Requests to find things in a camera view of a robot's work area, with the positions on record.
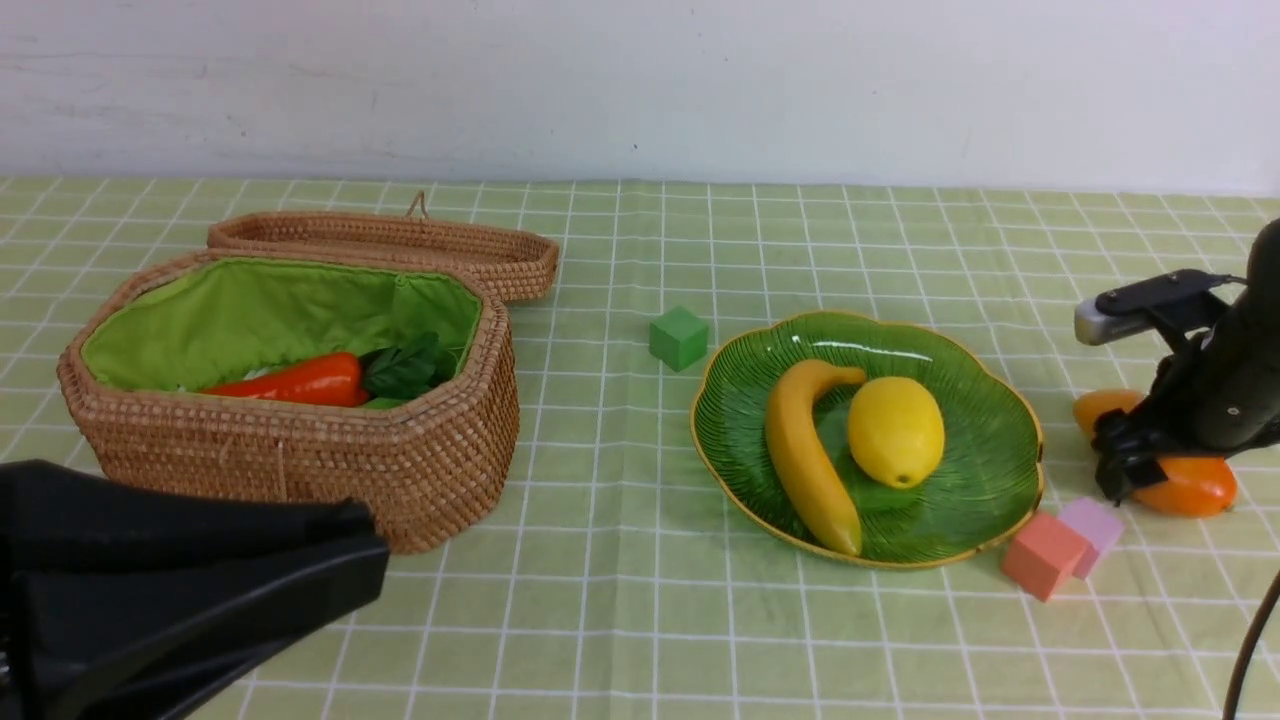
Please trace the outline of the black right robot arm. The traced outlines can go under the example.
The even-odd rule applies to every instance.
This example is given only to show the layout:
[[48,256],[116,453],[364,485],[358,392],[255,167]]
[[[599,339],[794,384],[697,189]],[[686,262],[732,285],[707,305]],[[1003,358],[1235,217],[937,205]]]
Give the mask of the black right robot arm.
[[1096,484],[1120,502],[1171,480],[1162,461],[1221,459],[1277,443],[1279,223],[1251,245],[1242,292],[1231,274],[1180,269],[1082,300],[1076,340],[1102,346],[1153,331],[1169,346],[1147,395],[1088,421]]

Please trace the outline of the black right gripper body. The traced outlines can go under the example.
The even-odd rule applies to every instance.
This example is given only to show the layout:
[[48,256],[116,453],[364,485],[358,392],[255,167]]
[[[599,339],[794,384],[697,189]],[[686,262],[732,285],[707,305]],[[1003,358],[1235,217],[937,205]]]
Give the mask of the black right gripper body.
[[1107,411],[1096,439],[1165,457],[1233,457],[1277,445],[1277,337],[1193,334],[1158,364],[1130,411]]

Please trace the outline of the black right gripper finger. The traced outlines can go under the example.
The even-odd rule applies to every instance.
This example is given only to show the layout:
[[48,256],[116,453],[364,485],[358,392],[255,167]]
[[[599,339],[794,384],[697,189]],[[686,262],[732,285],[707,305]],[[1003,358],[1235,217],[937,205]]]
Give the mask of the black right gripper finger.
[[1139,489],[1151,487],[1151,451],[1110,439],[1096,439],[1094,483],[1112,505],[1121,505]]

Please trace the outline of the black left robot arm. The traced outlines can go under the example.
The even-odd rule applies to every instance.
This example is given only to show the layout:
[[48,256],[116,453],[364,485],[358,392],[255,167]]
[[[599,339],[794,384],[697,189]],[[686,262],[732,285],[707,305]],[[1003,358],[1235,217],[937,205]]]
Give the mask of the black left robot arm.
[[1,470],[3,716],[184,719],[375,601],[370,510],[140,489],[42,459]]

